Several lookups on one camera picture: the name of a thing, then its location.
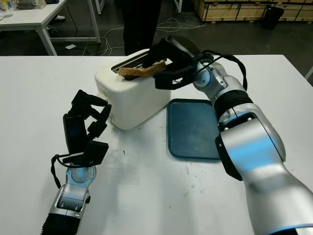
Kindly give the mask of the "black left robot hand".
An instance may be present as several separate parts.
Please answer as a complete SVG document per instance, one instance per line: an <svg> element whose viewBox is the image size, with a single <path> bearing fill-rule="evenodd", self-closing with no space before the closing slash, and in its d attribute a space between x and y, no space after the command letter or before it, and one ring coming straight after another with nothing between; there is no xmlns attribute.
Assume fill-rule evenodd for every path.
<svg viewBox="0 0 313 235"><path fill-rule="evenodd" d="M100 137L107 127L112 106L105 100L79 90L71 109L63 115L65 138L69 154L85 150L87 143Z"/></svg>

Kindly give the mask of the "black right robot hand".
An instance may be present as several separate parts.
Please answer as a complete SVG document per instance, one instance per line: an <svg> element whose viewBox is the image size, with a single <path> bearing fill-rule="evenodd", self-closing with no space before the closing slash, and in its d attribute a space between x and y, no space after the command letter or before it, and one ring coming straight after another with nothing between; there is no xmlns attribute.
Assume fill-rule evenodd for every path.
<svg viewBox="0 0 313 235"><path fill-rule="evenodd" d="M197 46L182 36L167 35L158 43L152 45L143 62L143 68L148 68L161 60L170 60L165 71L172 72L195 65L195 59L200 54Z"/></svg>

